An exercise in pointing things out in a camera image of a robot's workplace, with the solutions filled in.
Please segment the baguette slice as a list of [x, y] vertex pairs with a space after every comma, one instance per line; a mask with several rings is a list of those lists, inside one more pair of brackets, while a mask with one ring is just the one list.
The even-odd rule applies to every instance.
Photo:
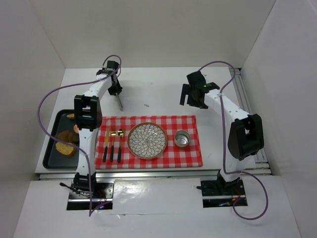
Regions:
[[69, 119], [74, 119], [75, 115], [74, 114], [68, 114], [66, 117], [69, 118]]

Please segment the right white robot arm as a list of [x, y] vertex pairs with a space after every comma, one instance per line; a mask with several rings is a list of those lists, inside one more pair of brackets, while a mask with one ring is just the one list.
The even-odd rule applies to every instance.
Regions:
[[188, 74], [187, 80], [182, 86], [180, 104], [211, 108], [222, 119], [222, 169], [215, 181], [206, 181], [198, 188], [203, 194], [225, 195], [239, 184], [250, 158], [264, 147], [262, 119], [233, 103], [215, 83], [207, 83], [200, 71]]

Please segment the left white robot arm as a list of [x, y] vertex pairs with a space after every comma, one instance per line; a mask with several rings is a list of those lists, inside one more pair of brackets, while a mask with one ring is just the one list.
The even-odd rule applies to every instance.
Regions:
[[74, 97], [75, 124], [79, 133], [79, 159], [73, 185], [76, 190], [94, 193], [97, 186], [95, 150], [103, 116], [100, 99], [106, 93], [122, 91], [117, 80], [119, 63], [109, 60], [96, 73], [96, 82], [82, 95]]

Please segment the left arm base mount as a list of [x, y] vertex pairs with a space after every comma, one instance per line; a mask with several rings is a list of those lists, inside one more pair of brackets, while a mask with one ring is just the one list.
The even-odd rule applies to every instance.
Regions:
[[69, 189], [68, 211], [111, 210], [113, 207], [114, 182], [97, 182], [96, 175], [76, 174], [71, 185], [61, 182], [60, 186]]

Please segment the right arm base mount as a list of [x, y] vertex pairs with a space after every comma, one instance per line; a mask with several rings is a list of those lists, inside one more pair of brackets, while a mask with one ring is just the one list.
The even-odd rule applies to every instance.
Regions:
[[215, 180], [202, 180], [196, 189], [201, 191], [204, 208], [248, 205], [241, 178], [226, 182], [218, 172]]

